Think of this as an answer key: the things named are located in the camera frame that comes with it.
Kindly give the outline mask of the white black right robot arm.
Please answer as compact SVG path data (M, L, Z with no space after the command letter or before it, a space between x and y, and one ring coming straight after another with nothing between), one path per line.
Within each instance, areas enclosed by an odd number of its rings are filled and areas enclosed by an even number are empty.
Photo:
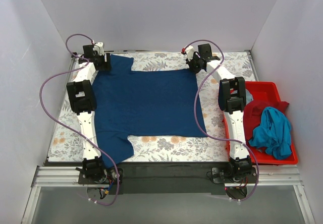
M244 109L247 105L245 79L230 73L222 65L224 55L221 58L213 56L208 43L199 45L198 50L188 45L182 49L182 54L186 56L186 64L190 71L197 74L204 70L219 83L218 104L224 114L230 147L227 169L217 176L240 182L252 173L252 161L246 147L243 124Z

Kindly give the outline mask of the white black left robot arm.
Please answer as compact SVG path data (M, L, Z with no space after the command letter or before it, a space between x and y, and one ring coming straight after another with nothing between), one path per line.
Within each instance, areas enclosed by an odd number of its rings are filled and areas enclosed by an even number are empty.
M92 80L96 71L111 69L110 54L104 52L104 44L95 42L83 46L84 56L90 60L79 59L79 68L75 79L67 84L67 93L71 110L77 115L82 141L83 161L82 168L78 169L83 177L101 184L107 180L107 171L103 166L101 152L97 150L94 116L97 107L96 98L92 89Z

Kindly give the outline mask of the navy blue t shirt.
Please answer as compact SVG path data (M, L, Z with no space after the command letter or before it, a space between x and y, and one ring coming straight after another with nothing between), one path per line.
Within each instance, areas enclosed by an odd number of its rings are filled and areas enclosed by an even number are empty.
M106 167L133 156L130 135L204 135L195 74L188 69L133 71L133 62L112 55L112 69L98 72L92 84L96 138Z

